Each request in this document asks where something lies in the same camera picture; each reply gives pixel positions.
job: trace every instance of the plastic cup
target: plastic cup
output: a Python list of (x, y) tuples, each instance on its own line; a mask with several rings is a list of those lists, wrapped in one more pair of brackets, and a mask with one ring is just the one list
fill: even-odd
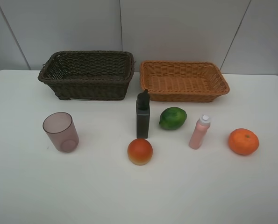
[(78, 133), (68, 113), (58, 112), (48, 116), (43, 122), (43, 129), (62, 153), (70, 153), (78, 146)]

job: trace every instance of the basket rim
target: basket rim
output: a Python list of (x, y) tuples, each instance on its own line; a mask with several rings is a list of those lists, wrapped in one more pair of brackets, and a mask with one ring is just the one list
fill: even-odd
[[(209, 90), (209, 91), (197, 91), (197, 90), (188, 90), (188, 91), (175, 91), (175, 90), (153, 90), (150, 88), (147, 88), (147, 86), (145, 86), (145, 81), (144, 81), (144, 69), (143, 66), (146, 63), (180, 63), (180, 64), (207, 64), (207, 65), (211, 65), (214, 67), (214, 69), (217, 71), (217, 75), (221, 78), (222, 82), (225, 84), (225, 89), (221, 90), (221, 91), (213, 91), (213, 90)], [(143, 90), (147, 89), (148, 93), (157, 93), (157, 94), (161, 94), (161, 95), (203, 95), (203, 96), (221, 96), (221, 95), (225, 95), (227, 93), (229, 93), (230, 88), (228, 83), (226, 82), (224, 76), (222, 75), (221, 71), (218, 69), (218, 67), (212, 63), (212, 62), (198, 62), (198, 61), (171, 61), (171, 60), (145, 60), (143, 62), (141, 62), (140, 64), (140, 86)]]
[[(110, 79), (110, 78), (73, 78), (73, 79), (55, 79), (55, 78), (48, 78), (44, 77), (45, 72), (47, 69), (52, 65), (52, 60), (60, 54), (117, 54), (117, 55), (127, 55), (130, 59), (130, 71), (125, 78), (122, 79)], [(132, 53), (127, 51), (114, 51), (114, 50), (81, 50), (81, 51), (58, 51), (52, 54), (49, 60), (43, 65), (43, 68), (39, 72), (38, 80), (45, 84), (124, 84), (130, 82), (134, 74), (134, 67), (135, 67), (134, 56)]]

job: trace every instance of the black bottle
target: black bottle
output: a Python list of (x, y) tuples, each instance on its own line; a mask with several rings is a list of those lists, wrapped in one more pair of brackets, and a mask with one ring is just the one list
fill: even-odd
[(137, 139), (148, 138), (149, 130), (149, 119), (150, 119), (150, 97), (148, 90), (138, 95), (136, 103), (136, 128), (137, 128)]

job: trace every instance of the white table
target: white table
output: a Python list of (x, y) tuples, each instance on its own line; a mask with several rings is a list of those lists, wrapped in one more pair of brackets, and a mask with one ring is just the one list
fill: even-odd
[[(38, 71), (0, 71), (0, 224), (278, 224), (278, 77), (225, 75), (230, 93), (212, 103), (151, 102), (150, 163), (128, 160), (135, 139), (138, 74), (123, 101), (60, 101)], [(178, 106), (179, 130), (158, 127)], [(54, 112), (72, 115), (80, 143), (58, 152), (42, 129)], [(188, 147), (201, 114), (212, 117), (202, 147)], [(236, 128), (260, 148), (228, 149)]]

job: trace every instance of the pink bottle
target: pink bottle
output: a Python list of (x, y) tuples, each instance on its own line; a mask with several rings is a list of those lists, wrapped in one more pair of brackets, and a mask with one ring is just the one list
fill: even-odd
[(203, 138), (210, 127), (210, 117), (202, 115), (196, 123), (194, 133), (189, 142), (189, 147), (198, 149), (202, 145)]

